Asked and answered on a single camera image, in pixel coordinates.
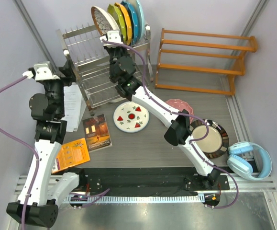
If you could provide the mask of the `steel dish rack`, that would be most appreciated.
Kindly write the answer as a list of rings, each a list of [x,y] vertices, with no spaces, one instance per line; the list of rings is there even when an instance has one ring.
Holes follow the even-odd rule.
[[[121,101],[123,98],[109,80],[109,54],[100,42],[95,25],[87,25],[69,31],[56,30],[64,56],[72,61],[72,70],[77,78],[80,91],[89,114],[106,103]]]

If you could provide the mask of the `brown floral pattern plate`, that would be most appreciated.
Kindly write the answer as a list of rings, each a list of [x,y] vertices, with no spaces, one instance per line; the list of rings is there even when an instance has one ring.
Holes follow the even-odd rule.
[[[120,30],[114,18],[100,7],[92,6],[91,16],[100,35],[105,35],[111,30]]]

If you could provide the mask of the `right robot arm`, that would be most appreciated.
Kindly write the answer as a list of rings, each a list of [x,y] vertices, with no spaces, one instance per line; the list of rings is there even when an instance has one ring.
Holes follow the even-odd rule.
[[[135,62],[128,53],[128,50],[134,51],[134,48],[108,41],[103,46],[110,56],[110,81],[116,85],[118,94],[147,109],[167,127],[165,140],[180,148],[189,158],[203,187],[213,189],[217,186],[220,170],[205,156],[193,138],[190,130],[192,116],[186,110],[179,111],[160,100],[147,89],[145,78],[138,80],[134,76]]]

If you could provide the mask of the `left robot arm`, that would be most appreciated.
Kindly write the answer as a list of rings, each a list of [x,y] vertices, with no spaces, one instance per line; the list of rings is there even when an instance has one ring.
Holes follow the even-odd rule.
[[[29,100],[31,117],[36,121],[33,160],[24,187],[16,202],[8,204],[6,212],[21,225],[51,228],[59,206],[75,189],[86,188],[87,179],[79,173],[68,172],[51,189],[48,188],[53,165],[66,134],[64,87],[76,81],[70,60],[53,71],[50,62],[35,64],[28,69],[29,78],[44,86]]]

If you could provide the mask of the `orange wooden shelf rack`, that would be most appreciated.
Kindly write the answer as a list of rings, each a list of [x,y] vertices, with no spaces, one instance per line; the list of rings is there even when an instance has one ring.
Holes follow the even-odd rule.
[[[188,92],[213,93],[232,96],[235,94],[235,77],[246,73],[246,54],[258,50],[254,36],[197,33],[178,30],[161,31],[155,87]],[[159,71],[189,71],[226,77],[227,90],[203,89],[185,86],[172,80],[170,84],[159,82]]]

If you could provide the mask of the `stack of white papers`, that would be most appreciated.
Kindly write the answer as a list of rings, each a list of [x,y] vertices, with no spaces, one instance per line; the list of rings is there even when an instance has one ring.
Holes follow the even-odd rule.
[[[78,130],[79,124],[86,109],[86,104],[79,86],[72,84],[64,87],[65,116],[62,120],[67,121],[66,132]]]

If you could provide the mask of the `orange plate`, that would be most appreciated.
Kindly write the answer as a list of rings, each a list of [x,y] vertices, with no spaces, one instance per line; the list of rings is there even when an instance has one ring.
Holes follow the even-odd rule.
[[[121,26],[121,33],[123,35],[123,41],[126,45],[131,45],[132,42],[132,24],[131,24],[131,18],[128,14],[128,11],[124,5],[121,3],[115,3],[114,6],[116,6],[120,13],[120,18],[122,17],[123,20],[119,19],[120,26]]]

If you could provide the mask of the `light blue plate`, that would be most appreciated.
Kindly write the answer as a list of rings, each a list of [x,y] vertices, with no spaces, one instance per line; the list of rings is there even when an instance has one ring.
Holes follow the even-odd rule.
[[[138,41],[140,41],[143,38],[144,32],[145,32],[145,20],[144,20],[143,6],[142,6],[140,0],[127,0],[127,2],[133,5],[133,7],[138,15],[139,27],[140,27]]]

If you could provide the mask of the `green plate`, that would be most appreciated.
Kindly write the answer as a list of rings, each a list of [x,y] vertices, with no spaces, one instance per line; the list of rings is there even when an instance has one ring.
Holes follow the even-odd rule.
[[[125,20],[123,18],[123,14],[121,12],[121,10],[114,4],[109,4],[108,8],[107,8],[107,12],[114,18],[114,20],[116,21],[120,32],[122,34],[123,37],[123,42],[126,42],[126,38],[127,38],[127,33],[126,33],[126,25],[125,25]]]

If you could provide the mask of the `blue dotted plate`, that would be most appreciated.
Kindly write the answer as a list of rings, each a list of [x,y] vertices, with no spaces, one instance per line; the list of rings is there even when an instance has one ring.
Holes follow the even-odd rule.
[[[132,42],[131,45],[135,45],[139,40],[140,29],[139,29],[139,20],[136,9],[133,4],[127,1],[122,1],[121,4],[126,8],[132,25]]]

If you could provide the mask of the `white strawberry plate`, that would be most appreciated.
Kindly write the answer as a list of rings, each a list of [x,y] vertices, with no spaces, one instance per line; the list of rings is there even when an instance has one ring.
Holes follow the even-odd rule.
[[[124,102],[113,113],[116,127],[125,133],[143,130],[149,122],[149,112],[139,104]]]

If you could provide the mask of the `dark paperback book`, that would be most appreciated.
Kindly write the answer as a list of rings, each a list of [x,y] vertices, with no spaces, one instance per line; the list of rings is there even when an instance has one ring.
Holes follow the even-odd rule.
[[[104,114],[82,121],[85,140],[89,152],[112,146],[107,121]]]

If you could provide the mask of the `dark rimmed cream plate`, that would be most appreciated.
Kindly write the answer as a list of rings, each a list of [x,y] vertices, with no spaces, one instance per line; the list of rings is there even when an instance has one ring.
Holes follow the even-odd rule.
[[[209,133],[204,139],[197,141],[197,145],[207,158],[219,158],[228,151],[228,134],[217,122],[210,119],[205,119],[204,121],[209,128]],[[201,138],[206,134],[206,126],[200,120],[193,121],[190,129],[194,139]]]

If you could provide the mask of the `light blue headphones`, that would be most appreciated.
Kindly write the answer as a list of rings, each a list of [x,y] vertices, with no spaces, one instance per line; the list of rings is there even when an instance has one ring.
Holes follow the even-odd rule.
[[[244,156],[254,151],[258,153],[259,158],[262,160],[262,169],[258,176],[253,176],[252,159]],[[238,176],[248,181],[262,181],[272,172],[273,164],[269,153],[256,143],[248,141],[237,142],[228,148],[228,153],[227,165],[229,168]]]

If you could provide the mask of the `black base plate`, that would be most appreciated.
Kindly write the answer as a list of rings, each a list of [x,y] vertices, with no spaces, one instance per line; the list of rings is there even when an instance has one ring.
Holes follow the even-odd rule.
[[[155,168],[69,168],[78,173],[81,182],[76,191],[92,195],[108,190],[108,196],[193,196],[198,191],[228,191],[227,176],[221,174],[218,184],[210,187],[194,167]]]

